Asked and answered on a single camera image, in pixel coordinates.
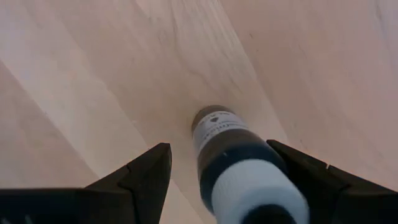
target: wooden surface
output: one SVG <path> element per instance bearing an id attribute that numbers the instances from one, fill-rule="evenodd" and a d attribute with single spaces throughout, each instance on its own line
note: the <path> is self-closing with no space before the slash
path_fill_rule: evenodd
<path id="1" fill-rule="evenodd" d="M 190 125 L 221 104 L 264 139 L 397 190 L 397 11 L 392 0 L 0 0 L 0 187 L 81 187 L 169 142 L 162 223 L 213 223 Z"/>

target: white label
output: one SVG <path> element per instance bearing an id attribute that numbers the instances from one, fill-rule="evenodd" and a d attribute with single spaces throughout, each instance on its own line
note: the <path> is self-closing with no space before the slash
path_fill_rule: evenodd
<path id="1" fill-rule="evenodd" d="M 239 117 L 227 111 L 213 112 L 202 118 L 193 130 L 193 144 L 197 156 L 210 139 L 219 133 L 232 129 L 248 130 L 248 127 Z"/>

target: bottle label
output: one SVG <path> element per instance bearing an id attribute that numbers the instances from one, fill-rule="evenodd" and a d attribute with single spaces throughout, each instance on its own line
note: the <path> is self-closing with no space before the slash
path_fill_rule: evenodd
<path id="1" fill-rule="evenodd" d="M 193 130 L 193 144 L 197 156 L 214 136 L 232 129 L 249 130 L 245 123 L 231 112 L 216 111 L 202 118 Z"/>

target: bottle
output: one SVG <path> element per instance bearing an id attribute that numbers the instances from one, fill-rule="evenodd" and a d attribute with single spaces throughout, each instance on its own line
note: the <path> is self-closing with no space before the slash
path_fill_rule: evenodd
<path id="1" fill-rule="evenodd" d="M 218 224 L 308 223 L 283 159 L 230 109 L 199 111 L 192 135 L 201 198 Z"/>

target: white bottle cap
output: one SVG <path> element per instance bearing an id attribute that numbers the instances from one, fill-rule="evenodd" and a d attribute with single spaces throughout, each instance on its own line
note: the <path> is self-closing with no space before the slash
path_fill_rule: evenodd
<path id="1" fill-rule="evenodd" d="M 261 205 L 286 209 L 296 224 L 308 223 L 307 201 L 274 164 L 248 159 L 227 168 L 217 179 L 211 195 L 218 224 L 240 224 Z"/>

